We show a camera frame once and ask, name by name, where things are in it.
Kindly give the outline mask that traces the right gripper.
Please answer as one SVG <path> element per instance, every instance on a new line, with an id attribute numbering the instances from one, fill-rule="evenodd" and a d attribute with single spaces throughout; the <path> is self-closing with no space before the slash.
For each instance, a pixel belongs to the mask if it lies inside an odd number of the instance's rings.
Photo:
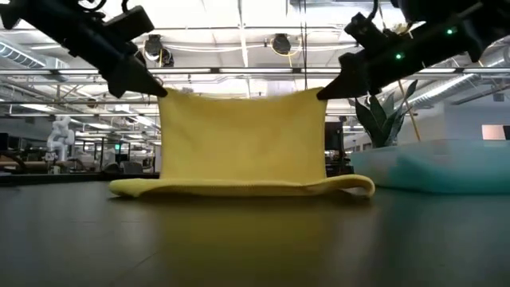
<path id="1" fill-rule="evenodd" d="M 425 24 L 410 33 L 397 34 L 371 23 L 358 23 L 345 31 L 363 49 L 340 56 L 341 72 L 316 94 L 318 100 L 377 94 L 388 84 L 469 49 L 469 39 L 460 26 Z"/>

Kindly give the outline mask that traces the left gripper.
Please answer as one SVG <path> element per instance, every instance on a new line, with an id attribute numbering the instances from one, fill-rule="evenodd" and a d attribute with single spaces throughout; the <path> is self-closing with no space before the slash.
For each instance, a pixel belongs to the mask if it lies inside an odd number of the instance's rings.
<path id="1" fill-rule="evenodd" d="M 137 26 L 118 22 L 66 22 L 59 25 L 59 42 L 73 55 L 99 70 L 116 98 L 125 92 L 165 97 L 166 89 L 136 57 L 132 40 L 139 36 Z"/>

